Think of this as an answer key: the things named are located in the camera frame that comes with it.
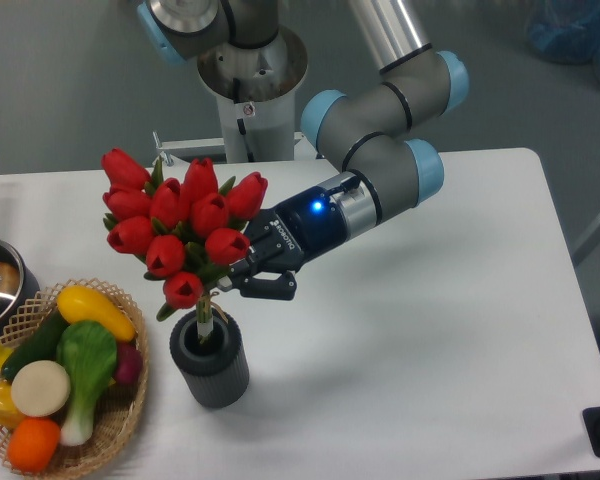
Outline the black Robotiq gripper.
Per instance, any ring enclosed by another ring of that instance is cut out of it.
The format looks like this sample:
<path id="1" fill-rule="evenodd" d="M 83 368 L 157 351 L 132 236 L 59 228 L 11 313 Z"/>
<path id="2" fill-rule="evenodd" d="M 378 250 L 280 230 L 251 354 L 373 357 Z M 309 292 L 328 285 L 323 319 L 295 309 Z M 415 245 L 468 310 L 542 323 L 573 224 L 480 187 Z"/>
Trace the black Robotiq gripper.
<path id="1" fill-rule="evenodd" d="M 227 284 L 246 298 L 292 300 L 297 289 L 292 272 L 348 239 L 346 215 L 337 203 L 346 192 L 343 185 L 317 185 L 261 210 L 246 226 L 250 247 L 245 259 L 229 267 Z M 279 274 L 256 278 L 261 272 Z"/>

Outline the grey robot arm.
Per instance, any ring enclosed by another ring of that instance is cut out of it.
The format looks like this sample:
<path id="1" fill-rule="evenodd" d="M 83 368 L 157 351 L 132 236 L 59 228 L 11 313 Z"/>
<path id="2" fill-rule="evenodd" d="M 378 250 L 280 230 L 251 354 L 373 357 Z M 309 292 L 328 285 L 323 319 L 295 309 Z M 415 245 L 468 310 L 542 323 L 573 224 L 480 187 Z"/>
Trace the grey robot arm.
<path id="1" fill-rule="evenodd" d="M 291 299 L 295 274 L 436 194 L 444 167 L 414 127 L 459 105 L 469 90 L 457 56 L 435 51 L 408 1 L 350 3 L 381 76 L 349 98 L 326 90 L 295 110 L 307 72 L 301 39 L 274 1 L 144 1 L 137 13 L 167 61 L 195 59 L 215 96 L 230 163 L 288 160 L 302 133 L 334 177 L 266 209 L 246 229 L 251 247 L 214 281 L 245 297 Z"/>

